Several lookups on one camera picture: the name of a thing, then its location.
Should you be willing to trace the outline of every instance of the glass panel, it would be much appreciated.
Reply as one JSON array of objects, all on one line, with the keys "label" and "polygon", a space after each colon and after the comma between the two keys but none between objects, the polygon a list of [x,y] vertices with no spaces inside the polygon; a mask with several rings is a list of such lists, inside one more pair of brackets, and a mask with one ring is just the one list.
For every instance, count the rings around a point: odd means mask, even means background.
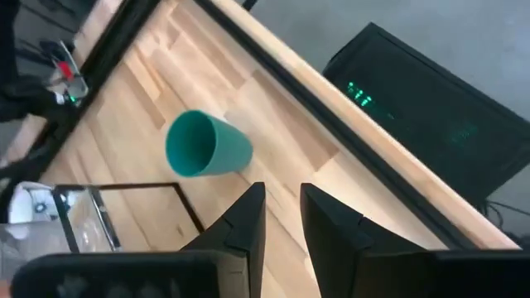
[{"label": "glass panel", "polygon": [[175,252],[199,234],[171,187],[100,193],[125,252]]},{"label": "glass panel", "polygon": [[68,211],[68,219],[74,230],[80,252],[110,252],[111,247],[96,211],[92,196],[87,190],[68,194],[68,201],[75,204]]},{"label": "glass panel", "polygon": [[47,254],[69,252],[60,221],[0,225],[0,279],[10,280],[17,269]]}]

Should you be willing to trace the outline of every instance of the white object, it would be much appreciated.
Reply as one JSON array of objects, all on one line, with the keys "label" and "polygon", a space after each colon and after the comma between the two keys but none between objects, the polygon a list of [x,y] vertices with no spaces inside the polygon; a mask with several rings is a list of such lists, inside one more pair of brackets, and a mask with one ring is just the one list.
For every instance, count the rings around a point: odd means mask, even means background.
[{"label": "white object", "polygon": [[[7,220],[10,224],[25,224],[38,221],[51,221],[59,216],[55,201],[51,194],[52,187],[36,182],[21,182],[15,187]],[[63,202],[72,206],[76,199],[75,193],[63,197]],[[6,227],[6,230],[16,239],[24,239],[29,228],[24,225]]]}]

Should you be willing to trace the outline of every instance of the gray floor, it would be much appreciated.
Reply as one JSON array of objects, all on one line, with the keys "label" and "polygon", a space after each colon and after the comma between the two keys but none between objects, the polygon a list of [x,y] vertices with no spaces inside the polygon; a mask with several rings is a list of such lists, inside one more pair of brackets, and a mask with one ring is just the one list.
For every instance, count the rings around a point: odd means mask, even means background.
[{"label": "gray floor", "polygon": [[[374,22],[530,120],[529,1],[258,0],[252,14],[317,70]],[[489,199],[530,201],[530,167]],[[528,229],[528,216],[504,211],[504,230]]]}]

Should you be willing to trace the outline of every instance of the cup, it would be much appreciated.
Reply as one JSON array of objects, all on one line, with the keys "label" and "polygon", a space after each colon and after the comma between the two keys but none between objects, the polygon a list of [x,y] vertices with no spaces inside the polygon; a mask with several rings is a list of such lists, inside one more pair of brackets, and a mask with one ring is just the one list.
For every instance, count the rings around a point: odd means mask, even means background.
[{"label": "cup", "polygon": [[166,137],[167,161],[184,177],[242,170],[252,153],[252,144],[237,128],[197,110],[181,114]]}]

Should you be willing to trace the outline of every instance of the wooden tabletop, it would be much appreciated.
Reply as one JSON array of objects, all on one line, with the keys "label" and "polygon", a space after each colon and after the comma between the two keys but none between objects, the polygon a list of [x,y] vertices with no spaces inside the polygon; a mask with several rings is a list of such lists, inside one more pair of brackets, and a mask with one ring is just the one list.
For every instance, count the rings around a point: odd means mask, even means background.
[{"label": "wooden tabletop", "polygon": [[[517,247],[237,3],[212,2],[471,240],[484,248]],[[81,61],[112,7],[115,1],[100,0],[84,25],[78,40]],[[166,162],[164,140],[173,120],[188,109],[203,110],[246,133],[254,146],[249,167],[227,175],[178,177]],[[42,180],[178,180],[206,226],[254,181],[264,181],[264,297],[319,295],[301,229],[302,182],[314,183],[424,248],[445,248],[193,0],[159,5]],[[104,199],[129,251],[177,250],[197,234],[172,190],[114,191]]]}]

